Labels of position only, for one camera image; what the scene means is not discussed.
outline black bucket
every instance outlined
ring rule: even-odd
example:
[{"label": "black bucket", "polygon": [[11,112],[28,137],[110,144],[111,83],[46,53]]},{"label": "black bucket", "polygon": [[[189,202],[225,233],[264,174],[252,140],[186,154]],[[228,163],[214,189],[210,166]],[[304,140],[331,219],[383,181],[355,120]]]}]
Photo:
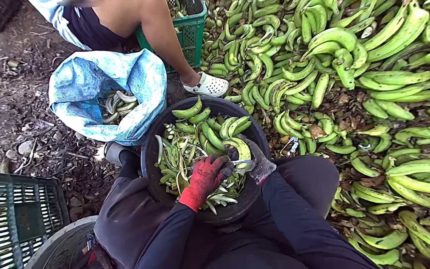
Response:
[{"label": "black bucket", "polygon": [[[222,113],[223,115],[236,117],[250,116],[243,108],[222,98],[205,96],[201,98],[201,101],[203,105],[202,110],[210,107],[211,115]],[[154,166],[157,162],[159,148],[155,135],[163,135],[165,131],[164,123],[175,124],[177,117],[172,114],[172,110],[188,109],[194,106],[196,102],[197,97],[192,97],[167,108],[159,114],[146,133],[145,143],[142,148],[142,175],[150,179],[149,191],[152,197],[158,202],[175,204],[175,196],[165,192],[165,185],[159,185],[162,173],[160,172],[160,168]],[[243,135],[254,141],[263,153],[265,153],[265,156],[270,158],[270,150],[265,133],[253,117],[250,116],[250,120],[252,124],[247,130],[243,131]],[[248,213],[248,209],[258,197],[259,191],[255,181],[247,179],[245,187],[237,198],[238,203],[229,203],[225,207],[217,206],[217,215],[213,214],[210,210],[200,211],[197,218],[200,221],[216,226],[232,223]]]}]

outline sleeve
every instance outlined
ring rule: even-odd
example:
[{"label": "sleeve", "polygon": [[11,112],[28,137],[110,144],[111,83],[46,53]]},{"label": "sleeve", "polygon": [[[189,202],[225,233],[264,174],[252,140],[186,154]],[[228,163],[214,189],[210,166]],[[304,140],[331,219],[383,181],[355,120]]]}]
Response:
[{"label": "sleeve", "polygon": [[293,246],[297,259],[310,269],[377,269],[320,217],[280,175],[273,172],[261,194],[278,229]]},{"label": "sleeve", "polygon": [[196,213],[177,203],[147,243],[135,268],[178,269]]}]

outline work glove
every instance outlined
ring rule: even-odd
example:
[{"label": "work glove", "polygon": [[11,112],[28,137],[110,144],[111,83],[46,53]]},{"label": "work glove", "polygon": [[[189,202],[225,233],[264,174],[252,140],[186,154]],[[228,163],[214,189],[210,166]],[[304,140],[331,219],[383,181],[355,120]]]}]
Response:
[{"label": "work glove", "polygon": [[208,195],[213,193],[227,177],[231,176],[232,170],[228,166],[228,156],[215,157],[209,155],[195,162],[194,173],[190,178],[190,186],[183,190],[179,203],[182,203],[195,212],[207,200]]},{"label": "work glove", "polygon": [[[251,160],[255,163],[255,168],[248,174],[253,178],[257,185],[260,185],[273,171],[276,170],[276,165],[272,163],[265,154],[261,151],[258,145],[243,135],[239,134],[238,138],[243,140],[251,151]],[[230,160],[238,160],[238,151],[232,145],[227,145],[228,157]]]}]

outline green plastic crate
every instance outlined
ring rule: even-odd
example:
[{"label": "green plastic crate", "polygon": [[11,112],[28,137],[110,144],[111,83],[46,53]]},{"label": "green plastic crate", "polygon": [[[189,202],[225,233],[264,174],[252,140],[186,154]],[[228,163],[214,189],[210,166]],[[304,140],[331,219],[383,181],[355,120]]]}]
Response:
[{"label": "green plastic crate", "polygon": [[68,224],[58,180],[0,174],[0,269],[23,269]]},{"label": "green plastic crate", "polygon": [[[188,15],[174,19],[173,26],[179,29],[177,37],[188,64],[191,67],[199,67],[202,64],[202,42],[207,7],[203,0],[181,0],[180,3],[185,6]],[[153,52],[153,49],[149,45],[149,42],[147,42],[141,27],[136,30],[135,35],[137,40],[139,40],[141,49],[146,48]],[[168,73],[174,71],[167,62],[163,59],[162,61]]]}]

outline blue sack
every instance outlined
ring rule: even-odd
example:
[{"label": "blue sack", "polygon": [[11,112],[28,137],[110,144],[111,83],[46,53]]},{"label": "blue sack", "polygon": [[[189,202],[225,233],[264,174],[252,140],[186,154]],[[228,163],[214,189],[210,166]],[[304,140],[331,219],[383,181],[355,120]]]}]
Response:
[{"label": "blue sack", "polygon": [[[75,52],[49,80],[49,108],[67,126],[86,137],[122,145],[137,145],[157,115],[165,109],[167,74],[152,52],[122,54]],[[134,94],[139,105],[119,125],[104,125],[98,98],[111,90]]]}]

